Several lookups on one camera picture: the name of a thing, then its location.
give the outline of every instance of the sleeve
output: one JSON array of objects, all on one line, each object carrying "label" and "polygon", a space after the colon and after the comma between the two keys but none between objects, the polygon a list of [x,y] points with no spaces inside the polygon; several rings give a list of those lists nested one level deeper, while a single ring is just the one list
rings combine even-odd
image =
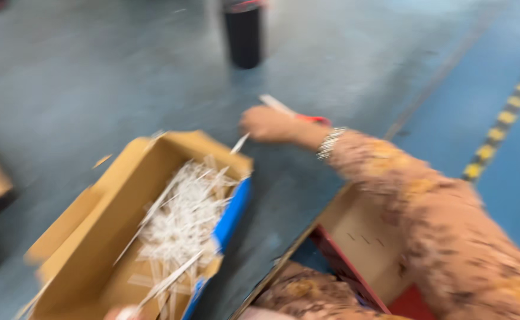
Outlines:
[{"label": "sleeve", "polygon": [[520,250],[468,182],[353,130],[328,162],[401,229],[409,270],[438,318],[520,319]]}]

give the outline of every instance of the bracelet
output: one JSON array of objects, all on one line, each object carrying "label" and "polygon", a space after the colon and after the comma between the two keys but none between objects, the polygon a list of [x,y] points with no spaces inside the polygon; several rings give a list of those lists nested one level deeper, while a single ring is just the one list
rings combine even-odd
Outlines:
[{"label": "bracelet", "polygon": [[339,137],[345,133],[345,131],[347,131],[346,127],[336,127],[325,139],[323,139],[323,142],[318,148],[318,160],[325,160],[329,157],[329,153],[333,151],[335,143],[339,140]]}]

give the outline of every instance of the black cylinder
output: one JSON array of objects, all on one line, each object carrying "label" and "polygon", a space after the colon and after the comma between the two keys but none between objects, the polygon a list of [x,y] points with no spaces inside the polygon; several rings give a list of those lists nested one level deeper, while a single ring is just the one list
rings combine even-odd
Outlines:
[{"label": "black cylinder", "polygon": [[261,10],[258,6],[249,11],[224,13],[230,59],[244,69],[256,67],[262,58]]}]

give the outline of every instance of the hand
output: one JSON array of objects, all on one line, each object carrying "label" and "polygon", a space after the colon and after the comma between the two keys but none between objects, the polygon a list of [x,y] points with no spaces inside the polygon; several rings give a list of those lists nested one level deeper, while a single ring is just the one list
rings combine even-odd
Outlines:
[{"label": "hand", "polygon": [[240,128],[243,135],[250,133],[257,142],[287,143],[295,140],[300,122],[286,113],[260,105],[242,113]]},{"label": "hand", "polygon": [[[104,320],[121,320],[121,318],[119,318],[118,316],[121,316],[120,313],[124,310],[124,309],[128,309],[130,307],[126,307],[126,308],[114,308],[114,309],[111,309],[107,315],[104,317]],[[145,318],[143,317],[143,315],[141,314],[138,314],[137,316],[133,317],[133,318],[128,318],[128,320],[145,320]]]}]

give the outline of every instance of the blue floor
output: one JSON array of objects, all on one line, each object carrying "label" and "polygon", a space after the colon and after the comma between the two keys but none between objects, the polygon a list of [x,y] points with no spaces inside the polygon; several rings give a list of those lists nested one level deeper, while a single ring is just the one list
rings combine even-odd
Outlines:
[{"label": "blue floor", "polygon": [[[512,2],[393,141],[460,177],[520,81],[520,0]],[[478,189],[493,218],[520,245],[520,118]]]}]

